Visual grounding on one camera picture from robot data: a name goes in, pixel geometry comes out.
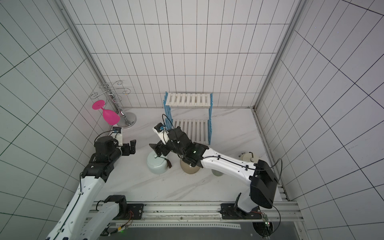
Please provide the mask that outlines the light blue tea canister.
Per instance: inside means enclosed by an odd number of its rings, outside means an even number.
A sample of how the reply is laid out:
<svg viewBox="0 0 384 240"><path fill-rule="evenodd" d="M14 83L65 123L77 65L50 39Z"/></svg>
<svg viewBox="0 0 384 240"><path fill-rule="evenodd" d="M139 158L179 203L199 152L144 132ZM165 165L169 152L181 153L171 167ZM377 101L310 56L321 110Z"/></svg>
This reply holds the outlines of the light blue tea canister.
<svg viewBox="0 0 384 240"><path fill-rule="evenodd" d="M154 151L149 153L146 162L149 170L156 175L161 175L172 168L170 160L163 155L159 157Z"/></svg>

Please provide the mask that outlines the brown tea canister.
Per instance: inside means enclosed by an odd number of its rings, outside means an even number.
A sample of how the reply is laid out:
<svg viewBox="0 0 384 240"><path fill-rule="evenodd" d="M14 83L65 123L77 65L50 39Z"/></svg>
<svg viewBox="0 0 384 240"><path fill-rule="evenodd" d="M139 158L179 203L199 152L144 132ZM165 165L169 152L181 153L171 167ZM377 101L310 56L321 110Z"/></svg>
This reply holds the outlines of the brown tea canister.
<svg viewBox="0 0 384 240"><path fill-rule="evenodd" d="M180 159L180 165L182 170L189 175L195 174L201 169L199 166L190 166L189 164L185 163L182 159Z"/></svg>

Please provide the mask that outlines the green tea canister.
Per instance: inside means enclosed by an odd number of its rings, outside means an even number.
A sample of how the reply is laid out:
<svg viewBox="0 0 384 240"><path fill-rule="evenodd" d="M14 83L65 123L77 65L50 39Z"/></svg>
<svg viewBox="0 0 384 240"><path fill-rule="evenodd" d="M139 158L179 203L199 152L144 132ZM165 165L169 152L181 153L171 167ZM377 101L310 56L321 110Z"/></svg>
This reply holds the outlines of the green tea canister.
<svg viewBox="0 0 384 240"><path fill-rule="evenodd" d="M216 171L216 170L212 170L212 173L213 173L215 176L217 176L217 177L220 177L220 176L223 175L222 172L220 172L220 171Z"/></svg>

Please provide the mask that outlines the cream tea canister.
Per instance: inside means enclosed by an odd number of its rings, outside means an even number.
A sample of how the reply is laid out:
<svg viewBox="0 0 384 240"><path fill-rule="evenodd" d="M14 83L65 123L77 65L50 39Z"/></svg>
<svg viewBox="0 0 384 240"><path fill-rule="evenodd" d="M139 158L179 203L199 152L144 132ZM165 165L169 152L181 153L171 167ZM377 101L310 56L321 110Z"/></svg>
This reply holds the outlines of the cream tea canister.
<svg viewBox="0 0 384 240"><path fill-rule="evenodd" d="M242 153L240 160L247 163L257 163L259 161L258 157L252 152Z"/></svg>

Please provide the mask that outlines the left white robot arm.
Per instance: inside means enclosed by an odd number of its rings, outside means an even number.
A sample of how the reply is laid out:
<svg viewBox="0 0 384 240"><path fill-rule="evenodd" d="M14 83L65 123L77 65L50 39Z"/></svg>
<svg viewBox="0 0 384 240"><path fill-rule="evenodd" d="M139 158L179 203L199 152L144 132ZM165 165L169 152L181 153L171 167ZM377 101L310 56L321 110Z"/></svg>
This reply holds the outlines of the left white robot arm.
<svg viewBox="0 0 384 240"><path fill-rule="evenodd" d="M48 240L97 240L113 220L134 218L124 195L111 195L102 201L96 215L86 222L96 197L122 156L136 152L136 140L124 144L122 138L100 137L94 142L95 153L80 173L80 183L62 217L47 235Z"/></svg>

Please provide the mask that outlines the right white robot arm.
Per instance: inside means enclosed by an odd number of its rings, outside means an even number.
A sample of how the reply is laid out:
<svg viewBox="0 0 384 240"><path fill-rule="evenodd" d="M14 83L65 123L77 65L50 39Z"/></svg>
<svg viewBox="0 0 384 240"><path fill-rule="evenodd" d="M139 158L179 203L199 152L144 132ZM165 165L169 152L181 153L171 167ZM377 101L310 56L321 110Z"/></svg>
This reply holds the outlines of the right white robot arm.
<svg viewBox="0 0 384 240"><path fill-rule="evenodd" d="M174 153L190 167L215 170L247 184L246 193L240 193L236 200L241 211L249 213L257 206L273 208L279 180L267 162L244 162L223 155L209 146L192 142L180 127L166 129L159 123L153 127L153 132L160 138L158 143L149 144L156 157Z"/></svg>

